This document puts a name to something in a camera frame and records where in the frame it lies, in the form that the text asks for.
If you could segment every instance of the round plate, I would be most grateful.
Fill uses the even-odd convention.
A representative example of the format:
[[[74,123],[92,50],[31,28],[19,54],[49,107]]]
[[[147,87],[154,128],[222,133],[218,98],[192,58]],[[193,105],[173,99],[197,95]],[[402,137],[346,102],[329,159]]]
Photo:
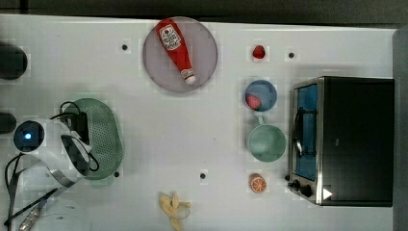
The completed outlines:
[[[188,17],[172,17],[180,28],[189,49],[192,70],[197,78],[188,85],[181,77],[176,65],[168,56],[153,28],[143,46],[143,63],[150,78],[160,87],[187,92],[204,85],[217,66],[217,44],[210,31],[201,23]]]

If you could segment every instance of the blue bowl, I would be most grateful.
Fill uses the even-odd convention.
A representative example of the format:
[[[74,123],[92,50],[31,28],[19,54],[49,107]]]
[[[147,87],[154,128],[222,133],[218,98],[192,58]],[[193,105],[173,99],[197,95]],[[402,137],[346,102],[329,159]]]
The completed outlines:
[[[250,107],[246,103],[246,97],[249,94],[258,97],[261,100],[261,107],[258,110],[254,110],[256,112],[265,112],[271,109],[276,103],[276,88],[273,86],[273,84],[266,80],[254,81],[246,88],[245,95],[243,96],[243,101],[248,108]]]

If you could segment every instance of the black oven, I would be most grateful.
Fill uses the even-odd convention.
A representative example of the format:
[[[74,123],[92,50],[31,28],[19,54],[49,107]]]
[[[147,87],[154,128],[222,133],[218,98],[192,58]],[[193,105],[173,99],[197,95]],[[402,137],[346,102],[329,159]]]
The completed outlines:
[[[392,206],[394,80],[303,82],[291,111],[292,192],[323,206]]]

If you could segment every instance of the ketchup label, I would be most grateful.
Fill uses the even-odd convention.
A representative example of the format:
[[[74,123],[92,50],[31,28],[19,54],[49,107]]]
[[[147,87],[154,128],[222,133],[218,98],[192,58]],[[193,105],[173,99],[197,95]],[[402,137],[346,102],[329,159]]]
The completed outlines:
[[[181,39],[172,25],[160,29],[160,37],[167,50],[174,50],[181,45]]]

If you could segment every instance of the green colander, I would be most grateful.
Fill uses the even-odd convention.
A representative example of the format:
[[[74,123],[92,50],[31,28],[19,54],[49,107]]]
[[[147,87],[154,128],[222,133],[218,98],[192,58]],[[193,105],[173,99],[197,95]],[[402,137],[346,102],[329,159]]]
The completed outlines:
[[[123,158],[123,147],[117,131],[115,115],[99,100],[83,98],[74,102],[88,116],[89,144],[92,155],[99,163],[97,171],[90,171],[86,179],[101,180],[115,173]],[[65,113],[77,113],[73,105]]]

